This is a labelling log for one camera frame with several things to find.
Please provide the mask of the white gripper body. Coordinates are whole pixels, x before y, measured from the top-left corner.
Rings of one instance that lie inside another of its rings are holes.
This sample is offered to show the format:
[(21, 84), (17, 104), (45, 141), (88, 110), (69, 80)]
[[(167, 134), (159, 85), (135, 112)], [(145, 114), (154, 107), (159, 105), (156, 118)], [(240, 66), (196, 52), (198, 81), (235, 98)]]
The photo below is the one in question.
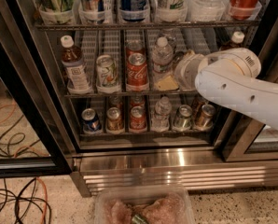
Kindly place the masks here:
[(202, 54), (187, 54), (174, 69), (174, 78), (182, 91), (194, 91), (195, 78), (208, 65)]

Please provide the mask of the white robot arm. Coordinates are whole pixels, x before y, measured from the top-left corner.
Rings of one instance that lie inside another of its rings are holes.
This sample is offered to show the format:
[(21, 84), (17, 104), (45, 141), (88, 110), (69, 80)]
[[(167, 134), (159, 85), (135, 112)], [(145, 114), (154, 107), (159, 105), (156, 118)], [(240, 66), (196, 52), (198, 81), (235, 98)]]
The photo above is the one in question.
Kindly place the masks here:
[(182, 90), (195, 90), (212, 103), (278, 130), (278, 84), (259, 80), (260, 70), (254, 52), (237, 48), (187, 54), (173, 66), (173, 78)]

